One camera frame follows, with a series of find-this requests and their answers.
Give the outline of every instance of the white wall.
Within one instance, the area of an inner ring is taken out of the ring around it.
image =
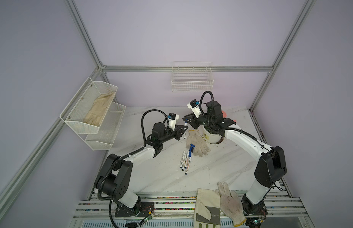
[[[353,223],[353,0],[317,0],[255,111],[316,228]]]
[[[0,194],[94,68],[63,0],[0,1]],[[65,129],[1,227],[68,226],[102,155]]]
[[[215,72],[213,96],[223,106],[249,107],[266,75],[266,72]],[[107,78],[118,86],[117,101],[128,107],[186,106],[203,94],[203,91],[172,92],[171,73],[108,72]]]
[[[305,0],[77,0],[106,65],[272,65]]]

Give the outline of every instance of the marble surface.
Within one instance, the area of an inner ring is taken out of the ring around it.
[[[177,124],[184,124],[182,116],[191,113],[187,107],[127,107],[113,148],[109,154],[124,155],[142,146],[141,116],[149,109],[160,109],[165,113],[179,114]],[[246,132],[258,138],[254,124],[246,107],[222,107],[232,120]],[[164,119],[158,112],[150,112],[144,118],[146,136],[153,125]],[[134,166],[129,189],[136,193],[145,192],[187,192],[197,188],[217,188],[217,182],[227,182],[230,190],[250,189],[255,177],[257,162],[241,147],[228,139],[218,145],[208,144],[211,151],[207,156],[192,157],[188,175],[179,168],[180,159],[186,150],[186,139],[169,140],[155,158]]]

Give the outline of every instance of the work glove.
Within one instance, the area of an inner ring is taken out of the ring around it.
[[[228,189],[228,184],[218,182],[218,190],[216,192],[220,193],[220,204],[221,210],[227,217],[230,217],[234,223],[234,226],[241,226],[246,218],[244,216],[243,203],[241,202],[240,197],[234,191]]]
[[[220,196],[208,189],[198,189],[193,228],[220,228]]]
[[[195,145],[193,149],[194,156],[198,155],[199,157],[202,157],[203,155],[207,155],[208,152],[211,150],[207,146],[202,136],[199,134],[198,130],[189,131],[189,136],[187,138],[187,144],[186,144],[187,149],[190,148],[191,144]]]

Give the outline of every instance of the wall-mounted basket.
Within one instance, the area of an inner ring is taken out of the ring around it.
[[[90,83],[75,106],[67,115],[65,112],[68,107],[66,107],[60,114],[60,118],[92,150],[109,150],[112,148],[126,107],[112,102],[117,92],[117,86],[102,81],[92,81],[91,78],[88,78],[87,81]],[[99,97],[105,97],[106,102],[94,109],[94,101]],[[93,122],[90,122],[88,118],[91,110],[95,110],[97,114],[96,121]]]
[[[173,62],[171,90],[173,92],[212,90],[211,62]]]

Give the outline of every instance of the wire basket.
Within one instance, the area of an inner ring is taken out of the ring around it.
[[[112,148],[125,109],[124,105],[115,102],[110,104],[98,134],[89,134],[84,140],[92,150],[110,150]]]
[[[105,116],[101,120],[100,126],[84,123],[83,120],[89,110],[92,108],[94,101],[101,94],[108,94],[114,92],[113,97],[111,98],[111,100],[113,100],[117,88],[117,86],[111,85],[106,82],[91,80],[90,85],[88,85],[85,92],[75,104],[74,108],[71,110],[69,115],[65,117],[65,120],[61,117],[63,115],[62,113],[60,115],[60,118],[77,134],[97,134],[103,124]],[[111,104],[109,104],[109,106],[106,108],[106,113],[108,112],[110,106]]]
[[[213,87],[211,62],[173,62],[171,90],[205,91]]]

